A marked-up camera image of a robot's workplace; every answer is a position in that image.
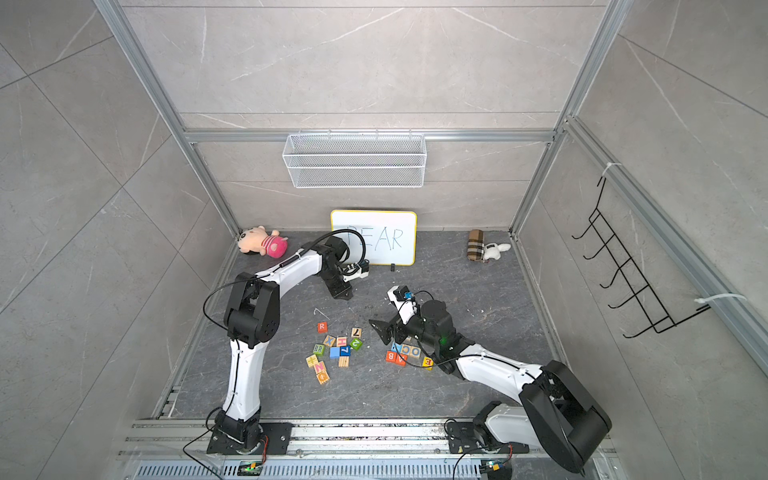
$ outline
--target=whiteboard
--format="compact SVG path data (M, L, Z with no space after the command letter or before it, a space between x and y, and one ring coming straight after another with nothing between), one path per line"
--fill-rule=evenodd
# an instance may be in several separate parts
M334 210L331 229L349 228L366 239L366 259L372 265L413 265L416 259L416 214L384 210ZM348 261L360 258L362 244L354 233L338 233L349 245Z

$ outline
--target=yellow whiteboard frame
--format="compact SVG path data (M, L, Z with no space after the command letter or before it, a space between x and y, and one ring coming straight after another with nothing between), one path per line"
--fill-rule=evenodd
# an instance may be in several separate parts
M411 266L414 263L416 263L416 232L419 231L419 215L416 215L416 212L412 212L410 210L331 210L331 230L333 230L333 213L334 212L352 212L352 213L361 213L361 212L376 212L378 214L413 214L413 218L415 219L413 223L413 260L411 260L411 263L395 263L395 265L400 266ZM371 263L371 265L392 265L391 263Z

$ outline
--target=ventilation grille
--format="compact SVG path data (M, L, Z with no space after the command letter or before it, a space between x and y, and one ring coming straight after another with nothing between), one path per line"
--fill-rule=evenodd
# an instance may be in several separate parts
M293 134L283 159L296 188L421 187L421 134Z
M226 460L220 472L227 480L248 478L237 475L241 461ZM269 460L258 478L265 480L440 480L451 478L453 458L435 460ZM456 468L456 478L480 479L480 461L463 458ZM213 474L192 460L141 461L136 480L210 480Z

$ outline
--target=pink plush toy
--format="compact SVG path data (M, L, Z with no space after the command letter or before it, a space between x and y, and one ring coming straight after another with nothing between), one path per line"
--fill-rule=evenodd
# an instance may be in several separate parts
M237 246L241 252L248 255L255 255L258 252L272 258L280 258L288 250L288 239L281 237L277 230L272 230L272 234L269 235L264 227L258 226L242 232L237 240Z

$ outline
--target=wooden block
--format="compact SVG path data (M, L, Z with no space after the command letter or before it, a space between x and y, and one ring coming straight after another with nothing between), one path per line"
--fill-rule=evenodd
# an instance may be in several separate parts
M328 380L331 380L331 377L328 376L328 372L326 372L325 370L318 373L316 376L317 376L317 381L320 382L320 385L327 382Z

